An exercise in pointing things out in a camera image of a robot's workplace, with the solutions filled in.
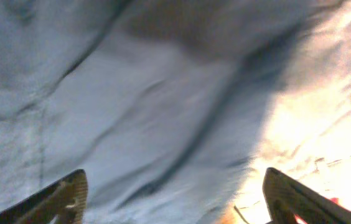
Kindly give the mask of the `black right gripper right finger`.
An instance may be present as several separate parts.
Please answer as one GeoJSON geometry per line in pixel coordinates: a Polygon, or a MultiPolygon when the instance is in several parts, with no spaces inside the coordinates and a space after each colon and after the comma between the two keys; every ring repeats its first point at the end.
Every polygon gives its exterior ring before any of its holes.
{"type": "Polygon", "coordinates": [[[263,194],[273,224],[350,224],[351,211],[321,196],[281,171],[269,167],[263,180],[263,194]]]}

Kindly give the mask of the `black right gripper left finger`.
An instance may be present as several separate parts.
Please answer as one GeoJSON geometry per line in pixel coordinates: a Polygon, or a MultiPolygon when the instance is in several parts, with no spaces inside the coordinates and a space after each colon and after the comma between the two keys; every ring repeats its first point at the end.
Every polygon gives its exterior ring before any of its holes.
{"type": "Polygon", "coordinates": [[[87,175],[77,169],[1,211],[0,224],[82,224],[87,196],[87,175]]]}

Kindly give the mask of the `dark blue shorts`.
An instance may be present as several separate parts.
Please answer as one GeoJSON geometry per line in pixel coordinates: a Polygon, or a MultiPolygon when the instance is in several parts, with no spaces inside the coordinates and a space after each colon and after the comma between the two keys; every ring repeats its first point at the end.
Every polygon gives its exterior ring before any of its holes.
{"type": "Polygon", "coordinates": [[[312,9],[0,1],[0,211],[84,169],[86,223],[214,223],[312,9]]]}

